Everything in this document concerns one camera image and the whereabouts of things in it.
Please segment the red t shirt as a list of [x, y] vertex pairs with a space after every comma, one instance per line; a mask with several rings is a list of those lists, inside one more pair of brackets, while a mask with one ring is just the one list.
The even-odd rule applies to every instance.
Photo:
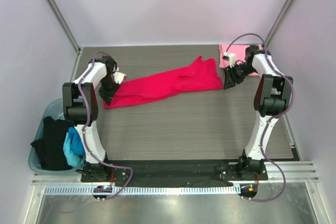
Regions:
[[215, 59], [199, 56], [189, 66], [129, 80], [121, 84], [105, 109], [142, 105], [187, 92], [220, 90], [222, 79], [217, 74]]

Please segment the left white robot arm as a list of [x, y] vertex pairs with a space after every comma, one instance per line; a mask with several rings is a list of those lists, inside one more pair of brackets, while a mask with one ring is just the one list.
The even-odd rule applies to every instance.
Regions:
[[97, 129], [96, 89], [104, 103], [110, 105], [124, 79], [125, 74], [119, 71], [117, 62], [108, 53], [97, 51], [83, 74], [62, 86], [64, 116], [80, 136], [85, 150], [81, 173], [88, 179], [105, 182], [112, 170]]

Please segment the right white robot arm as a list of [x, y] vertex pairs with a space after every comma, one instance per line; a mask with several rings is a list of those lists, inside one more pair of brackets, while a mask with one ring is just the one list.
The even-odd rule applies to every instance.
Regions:
[[253, 103], [256, 120], [250, 140], [237, 164], [229, 165], [227, 169], [240, 180], [250, 180], [266, 172], [266, 147], [275, 124], [291, 105], [293, 79], [275, 66], [268, 50], [261, 50], [256, 45], [246, 48], [244, 61], [227, 51], [222, 58], [229, 63], [224, 68], [225, 90], [242, 83], [252, 73], [260, 77]]

